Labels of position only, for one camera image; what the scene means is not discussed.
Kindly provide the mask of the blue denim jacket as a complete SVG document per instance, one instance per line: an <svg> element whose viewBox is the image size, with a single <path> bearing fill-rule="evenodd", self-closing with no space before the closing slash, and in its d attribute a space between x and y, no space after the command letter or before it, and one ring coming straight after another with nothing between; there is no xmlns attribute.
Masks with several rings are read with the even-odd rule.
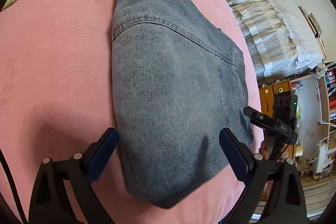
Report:
<svg viewBox="0 0 336 224"><path fill-rule="evenodd" d="M219 133L253 133L242 51L191 0L116 0L112 84L128 191L168 209L228 161Z"/></svg>

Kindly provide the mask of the wooden drawer cabinet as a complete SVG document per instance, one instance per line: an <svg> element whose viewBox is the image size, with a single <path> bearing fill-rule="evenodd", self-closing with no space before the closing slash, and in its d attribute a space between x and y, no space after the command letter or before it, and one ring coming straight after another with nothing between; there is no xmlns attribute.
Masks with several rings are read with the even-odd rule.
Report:
<svg viewBox="0 0 336 224"><path fill-rule="evenodd" d="M284 122L291 130L289 136L294 140L286 144L283 140L277 140L270 133L265 132L266 151L271 160L292 158L294 145L297 143L296 110L297 95L292 91L289 80L278 84L267 85L259 89L261 112L274 119Z"/></svg>

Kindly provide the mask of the white bookshelf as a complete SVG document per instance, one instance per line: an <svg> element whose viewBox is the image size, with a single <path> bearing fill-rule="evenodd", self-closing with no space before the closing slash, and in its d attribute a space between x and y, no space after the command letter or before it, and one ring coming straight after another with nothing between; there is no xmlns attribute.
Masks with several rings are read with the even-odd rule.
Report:
<svg viewBox="0 0 336 224"><path fill-rule="evenodd" d="M293 92L298 97L297 125L298 141L295 156L301 174L319 180L333 169L330 144L330 97L335 91L332 72L323 76L307 75L291 80Z"/></svg>

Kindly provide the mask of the lace covered furniture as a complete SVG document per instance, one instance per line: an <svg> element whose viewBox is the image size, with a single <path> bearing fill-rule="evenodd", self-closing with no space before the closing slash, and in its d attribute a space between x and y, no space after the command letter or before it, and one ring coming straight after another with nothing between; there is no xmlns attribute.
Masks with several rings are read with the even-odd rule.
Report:
<svg viewBox="0 0 336 224"><path fill-rule="evenodd" d="M294 0L226 0L243 33L260 84L326 72L321 44Z"/></svg>

